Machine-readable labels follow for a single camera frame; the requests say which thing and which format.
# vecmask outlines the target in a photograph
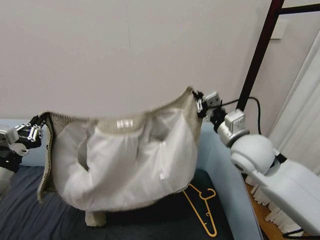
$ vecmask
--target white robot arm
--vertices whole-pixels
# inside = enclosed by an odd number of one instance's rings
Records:
[[[211,104],[209,99],[205,99],[207,105],[214,106],[216,103]],[[320,177],[285,158],[266,137],[249,134],[242,111],[223,112],[220,107],[210,112],[210,121],[230,148],[232,163],[304,231],[320,235]]]
[[[43,117],[16,127],[0,126],[0,200],[8,189],[10,178],[19,170],[22,157],[41,146]]]

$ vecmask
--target white tag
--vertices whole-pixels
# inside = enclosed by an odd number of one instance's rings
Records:
[[[116,121],[116,127],[118,129],[123,128],[132,128],[134,126],[134,120],[133,119],[123,119]]]

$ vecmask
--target plastic hanger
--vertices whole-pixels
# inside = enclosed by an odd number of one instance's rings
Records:
[[[188,186],[190,186],[190,187],[192,187],[194,190],[196,190],[196,191],[199,193],[199,197],[200,197],[202,200],[204,200],[205,205],[206,205],[206,209],[207,209],[207,211],[208,211],[205,215],[206,215],[207,217],[210,217],[210,221],[211,221],[211,224],[212,224],[212,227],[213,227],[213,231],[214,231],[213,233],[209,232],[209,230],[208,230],[208,228],[207,228],[207,226],[206,226],[207,223],[204,222],[204,221],[201,219],[201,217],[200,217],[197,209],[195,208],[194,204],[191,202],[191,200],[190,200],[190,198],[188,197],[187,193],[183,190],[183,193],[184,193],[186,199],[187,199],[187,200],[189,201],[189,203],[191,204],[191,207],[193,208],[193,210],[194,210],[195,214],[197,215],[198,219],[200,220],[200,222],[201,222],[202,226],[204,227],[206,233],[207,233],[210,237],[214,238],[215,236],[217,236],[217,229],[216,229],[214,220],[213,220],[213,218],[212,218],[212,214],[211,214],[209,205],[208,205],[208,203],[207,203],[207,200],[213,198],[214,196],[216,196],[216,191],[213,190],[212,188],[208,188],[207,190],[208,190],[208,191],[211,191],[211,192],[212,192],[212,195],[210,195],[210,196],[208,196],[208,197],[203,197],[203,196],[202,196],[202,192],[199,191],[199,189],[197,189],[197,188],[196,188],[195,186],[193,186],[191,183],[190,183]]]

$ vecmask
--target white wall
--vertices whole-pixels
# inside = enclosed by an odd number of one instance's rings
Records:
[[[226,101],[238,98],[269,4],[2,1],[0,118],[30,118],[43,110],[127,115],[166,103],[188,85],[205,93],[219,91]],[[273,125],[319,28],[320,13],[310,14],[290,20],[262,64],[253,93],[262,101],[264,132]],[[247,119],[255,129],[256,109],[250,105]]]

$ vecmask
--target white curtain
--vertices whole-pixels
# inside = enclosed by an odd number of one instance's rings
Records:
[[[269,136],[274,147],[287,158],[299,162],[320,176],[320,32],[297,75],[281,113]],[[248,184],[254,185],[251,179]],[[268,205],[265,218],[283,232],[300,227],[281,211],[255,185],[254,199]]]

